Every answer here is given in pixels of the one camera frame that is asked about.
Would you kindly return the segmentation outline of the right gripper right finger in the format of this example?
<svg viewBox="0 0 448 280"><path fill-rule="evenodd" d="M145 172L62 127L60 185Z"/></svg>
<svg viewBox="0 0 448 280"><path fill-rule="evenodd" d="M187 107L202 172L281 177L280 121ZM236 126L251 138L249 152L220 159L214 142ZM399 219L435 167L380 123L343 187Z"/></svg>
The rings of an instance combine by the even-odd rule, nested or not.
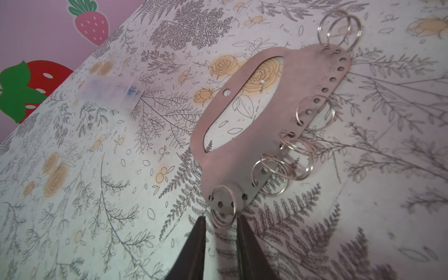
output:
<svg viewBox="0 0 448 280"><path fill-rule="evenodd" d="M240 280L278 279L243 215L238 216L236 244Z"/></svg>

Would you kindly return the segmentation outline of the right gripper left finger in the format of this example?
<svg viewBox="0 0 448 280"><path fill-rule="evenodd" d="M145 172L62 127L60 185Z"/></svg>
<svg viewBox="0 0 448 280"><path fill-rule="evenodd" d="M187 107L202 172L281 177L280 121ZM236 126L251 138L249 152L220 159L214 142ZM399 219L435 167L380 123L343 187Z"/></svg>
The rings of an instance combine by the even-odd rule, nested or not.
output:
<svg viewBox="0 0 448 280"><path fill-rule="evenodd" d="M202 280L204 277L206 220L198 217L166 280Z"/></svg>

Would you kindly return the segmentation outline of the metal key holder plate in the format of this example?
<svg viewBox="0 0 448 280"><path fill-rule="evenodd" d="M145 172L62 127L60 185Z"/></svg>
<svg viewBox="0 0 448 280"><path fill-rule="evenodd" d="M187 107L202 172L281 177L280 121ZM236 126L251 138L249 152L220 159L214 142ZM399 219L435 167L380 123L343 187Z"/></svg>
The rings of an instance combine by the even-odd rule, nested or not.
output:
<svg viewBox="0 0 448 280"><path fill-rule="evenodd" d="M238 136L206 151L205 134L233 98L271 58L284 60L279 85L261 114ZM248 60L224 85L198 120L190 140L194 159L202 169L201 192L212 214L232 214L247 207L263 185L281 176L303 180L312 168L293 169L290 152L311 155L302 133L319 111L331 103L330 94L351 65L348 51L336 45L309 45L300 50L273 47Z"/></svg>

